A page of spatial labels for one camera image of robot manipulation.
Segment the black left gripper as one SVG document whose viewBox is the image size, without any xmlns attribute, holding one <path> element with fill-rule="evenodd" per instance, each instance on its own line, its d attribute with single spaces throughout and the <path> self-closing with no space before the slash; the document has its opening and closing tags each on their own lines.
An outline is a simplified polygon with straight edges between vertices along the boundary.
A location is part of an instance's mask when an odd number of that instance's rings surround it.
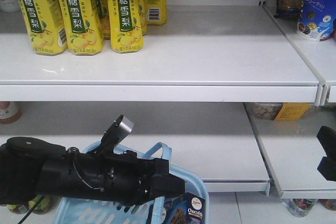
<svg viewBox="0 0 336 224">
<path fill-rule="evenodd" d="M 158 197 L 184 194 L 184 180 L 169 174 L 167 159 L 142 159 L 141 168 L 89 154 L 68 153 L 49 158 L 38 177 L 36 193 L 77 199 L 141 205 Z"/>
</svg>

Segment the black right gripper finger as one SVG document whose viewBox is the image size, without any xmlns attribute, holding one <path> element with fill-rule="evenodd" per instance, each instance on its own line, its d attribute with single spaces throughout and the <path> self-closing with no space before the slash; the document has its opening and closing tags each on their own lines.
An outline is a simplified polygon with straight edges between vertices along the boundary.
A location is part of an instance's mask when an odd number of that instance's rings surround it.
<svg viewBox="0 0 336 224">
<path fill-rule="evenodd" d="M 326 180 L 335 181 L 335 161 L 332 158 L 323 157 L 317 170 Z"/>
<path fill-rule="evenodd" d="M 317 139 L 327 157 L 335 159 L 335 130 L 328 126 L 322 126 L 317 134 Z"/>
</svg>

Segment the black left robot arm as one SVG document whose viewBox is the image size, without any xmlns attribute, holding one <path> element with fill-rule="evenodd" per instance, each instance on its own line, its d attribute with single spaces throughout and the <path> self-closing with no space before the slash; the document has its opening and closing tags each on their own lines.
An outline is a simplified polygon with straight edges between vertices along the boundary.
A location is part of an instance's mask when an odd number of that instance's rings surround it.
<svg viewBox="0 0 336 224">
<path fill-rule="evenodd" d="M 170 173 L 166 159 L 142 159 L 114 152 L 115 142 L 91 151 L 12 137 L 1 146 L 1 203 L 21 204 L 36 196 L 115 201 L 141 205 L 185 193 L 183 179 Z"/>
</svg>

